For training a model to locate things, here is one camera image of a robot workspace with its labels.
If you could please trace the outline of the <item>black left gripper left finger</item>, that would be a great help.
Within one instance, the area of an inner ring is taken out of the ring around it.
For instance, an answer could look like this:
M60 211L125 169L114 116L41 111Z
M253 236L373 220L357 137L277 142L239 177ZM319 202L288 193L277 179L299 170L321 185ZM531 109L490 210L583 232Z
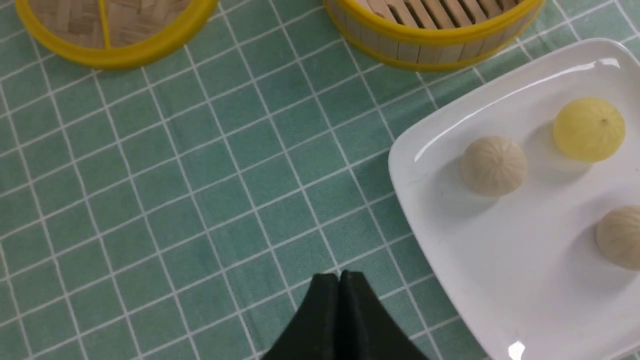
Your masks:
M263 359L334 360L338 304L338 276L315 274L299 309Z

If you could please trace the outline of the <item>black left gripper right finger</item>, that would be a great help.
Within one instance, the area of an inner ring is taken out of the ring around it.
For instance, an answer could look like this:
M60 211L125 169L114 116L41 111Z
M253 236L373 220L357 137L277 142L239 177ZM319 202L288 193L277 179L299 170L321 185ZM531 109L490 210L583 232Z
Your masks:
M341 360L427 360L387 312L362 272L340 276Z

